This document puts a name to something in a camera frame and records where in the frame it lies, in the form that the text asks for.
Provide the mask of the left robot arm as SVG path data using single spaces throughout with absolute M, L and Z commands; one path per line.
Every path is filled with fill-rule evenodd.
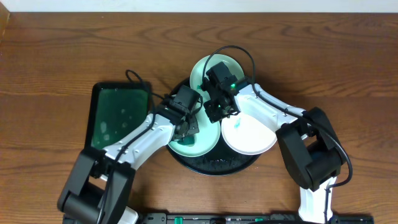
M 80 223 L 135 223 L 127 207 L 138 168 L 170 141 L 188 136 L 198 127 L 182 123 L 196 117 L 203 98 L 175 96 L 165 99 L 132 132 L 103 149 L 84 148 L 58 198 L 57 208 Z

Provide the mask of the green scouring sponge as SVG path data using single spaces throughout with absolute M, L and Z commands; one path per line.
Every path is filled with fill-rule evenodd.
M 183 146 L 188 146 L 192 147 L 195 143 L 195 137 L 193 135 L 191 136 L 185 136 L 177 141 L 178 144 L 183 145 Z

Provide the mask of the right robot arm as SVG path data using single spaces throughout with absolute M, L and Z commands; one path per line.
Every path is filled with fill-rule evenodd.
M 201 89 L 210 96 L 204 107 L 211 122 L 244 114 L 270 130 L 271 143 L 279 145 L 285 168 L 300 187 L 300 218 L 329 223 L 332 190 L 353 175 L 342 182 L 336 181 L 337 176 L 342 165 L 348 165 L 349 171 L 353 166 L 325 112 L 290 106 L 247 79 L 203 78 Z

